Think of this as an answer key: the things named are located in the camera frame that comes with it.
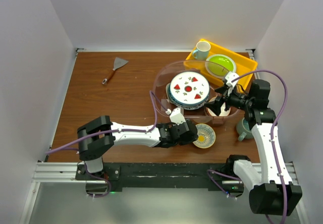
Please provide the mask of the red patterned bowl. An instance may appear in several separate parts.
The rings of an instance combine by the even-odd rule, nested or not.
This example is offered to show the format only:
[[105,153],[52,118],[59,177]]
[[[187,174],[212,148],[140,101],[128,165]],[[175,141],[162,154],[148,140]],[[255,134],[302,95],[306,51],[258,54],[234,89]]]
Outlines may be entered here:
[[208,108],[208,107],[206,107],[205,108],[205,113],[208,115],[208,116],[213,116],[213,114],[212,114],[212,111]]

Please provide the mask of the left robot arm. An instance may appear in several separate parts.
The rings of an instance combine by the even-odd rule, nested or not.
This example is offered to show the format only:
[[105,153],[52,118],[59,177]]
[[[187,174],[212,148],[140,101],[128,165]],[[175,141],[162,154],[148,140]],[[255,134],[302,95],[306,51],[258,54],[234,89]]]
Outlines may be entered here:
[[98,117],[77,129],[79,159],[86,165],[87,174],[94,180],[104,175],[102,156],[113,146],[143,145],[170,148],[186,145],[198,138],[191,120],[157,123],[151,126],[128,126],[112,122],[109,116]]

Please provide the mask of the yellow dotted blue bowl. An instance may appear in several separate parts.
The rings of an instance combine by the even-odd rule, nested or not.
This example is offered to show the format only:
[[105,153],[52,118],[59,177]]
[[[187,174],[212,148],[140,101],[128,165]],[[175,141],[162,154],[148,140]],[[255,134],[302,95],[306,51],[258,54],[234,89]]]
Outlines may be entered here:
[[207,149],[214,145],[216,134],[214,129],[207,124],[197,124],[197,140],[193,144],[201,149]]

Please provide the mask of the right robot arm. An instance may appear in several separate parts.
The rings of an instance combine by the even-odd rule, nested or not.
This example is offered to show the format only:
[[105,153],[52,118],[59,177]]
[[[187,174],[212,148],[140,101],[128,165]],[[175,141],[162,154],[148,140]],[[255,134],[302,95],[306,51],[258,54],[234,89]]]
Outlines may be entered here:
[[256,79],[247,93],[239,93],[236,83],[224,80],[215,89],[216,99],[207,103],[215,114],[222,105],[244,111],[244,119],[256,142],[261,173],[244,155],[230,155],[223,173],[230,180],[240,179],[249,192],[249,206],[253,213],[268,215],[291,215],[302,197],[300,186],[293,181],[286,169],[278,141],[275,112],[268,107],[271,86],[265,80]]

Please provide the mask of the white orange rim bowl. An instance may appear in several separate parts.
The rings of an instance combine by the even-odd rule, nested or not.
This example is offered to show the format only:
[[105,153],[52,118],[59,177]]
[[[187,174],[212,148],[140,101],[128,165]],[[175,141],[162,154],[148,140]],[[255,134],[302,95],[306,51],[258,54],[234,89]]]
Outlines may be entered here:
[[[215,100],[216,97],[211,98],[208,103],[212,102]],[[226,104],[223,103],[223,105],[221,106],[221,113],[219,115],[219,117],[227,117],[231,112],[231,109],[229,108],[228,110],[226,110]]]

